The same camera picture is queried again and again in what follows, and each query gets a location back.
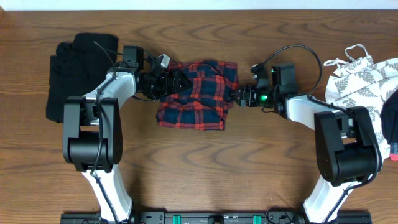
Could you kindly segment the red navy plaid shirt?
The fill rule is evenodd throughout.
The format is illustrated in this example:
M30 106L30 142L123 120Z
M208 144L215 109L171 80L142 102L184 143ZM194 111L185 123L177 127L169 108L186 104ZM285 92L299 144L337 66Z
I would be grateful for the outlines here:
M157 125L201 131L225 130L228 111L233 107L230 94L239 87L235 62L202 60L171 62L170 72L182 72L191 89L160 99Z

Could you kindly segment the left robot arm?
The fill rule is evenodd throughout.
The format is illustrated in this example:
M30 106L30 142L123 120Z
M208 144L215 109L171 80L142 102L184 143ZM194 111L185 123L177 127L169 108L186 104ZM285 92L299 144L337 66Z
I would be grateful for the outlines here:
M142 93L146 101L156 101L192 87L183 72L168 71L166 54L155 57L141 47L126 45L122 55L93 91L71 96L64 104L64 159L91 184L101 210L63 214L61 223L134 223L133 200L119 170L123 154L119 110L136 93Z

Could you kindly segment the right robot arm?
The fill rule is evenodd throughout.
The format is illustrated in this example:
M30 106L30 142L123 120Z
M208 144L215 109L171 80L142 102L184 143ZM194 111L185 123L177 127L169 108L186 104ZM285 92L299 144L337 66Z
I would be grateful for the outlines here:
M253 65L254 85L241 85L230 94L239 105L260 107L301 123L315 133L320 178L296 212L269 210L268 223L371 223L368 212L339 209L355 189L372 181L382 166L368 110L347 109L298 92L292 63L279 63L267 71Z

